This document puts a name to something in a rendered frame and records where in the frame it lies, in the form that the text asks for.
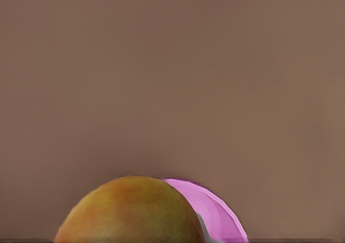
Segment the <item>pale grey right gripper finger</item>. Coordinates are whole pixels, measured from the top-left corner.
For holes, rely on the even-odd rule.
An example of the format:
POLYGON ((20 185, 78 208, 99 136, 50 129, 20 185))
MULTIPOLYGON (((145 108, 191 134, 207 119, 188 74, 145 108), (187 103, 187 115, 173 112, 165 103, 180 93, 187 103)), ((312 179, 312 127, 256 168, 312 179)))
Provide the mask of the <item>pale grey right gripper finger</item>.
POLYGON ((197 213, 197 218, 198 218, 199 223, 200 223, 201 228, 202 228, 204 242, 205 243, 212 243, 212 239, 210 238, 210 235, 208 233, 208 230, 207 230, 207 227, 206 227, 206 225, 204 223, 204 220, 203 220, 202 216, 199 213, 197 213))

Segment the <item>pink bowl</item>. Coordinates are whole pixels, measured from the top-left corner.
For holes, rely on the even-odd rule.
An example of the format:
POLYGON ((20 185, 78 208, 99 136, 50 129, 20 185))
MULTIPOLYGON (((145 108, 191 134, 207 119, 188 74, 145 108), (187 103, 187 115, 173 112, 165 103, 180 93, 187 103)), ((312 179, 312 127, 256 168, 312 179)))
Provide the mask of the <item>pink bowl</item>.
POLYGON ((249 243, 235 213, 210 189, 185 179, 166 178, 164 181, 178 190, 202 216, 212 243, 249 243))

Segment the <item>green-red apple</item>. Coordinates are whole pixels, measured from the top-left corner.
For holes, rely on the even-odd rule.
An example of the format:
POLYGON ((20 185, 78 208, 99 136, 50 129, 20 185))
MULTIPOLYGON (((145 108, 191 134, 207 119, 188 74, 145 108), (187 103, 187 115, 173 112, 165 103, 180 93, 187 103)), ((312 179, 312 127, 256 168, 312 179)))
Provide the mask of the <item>green-red apple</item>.
POLYGON ((168 183, 126 176, 93 190, 71 210, 54 243, 205 243, 199 218, 168 183))

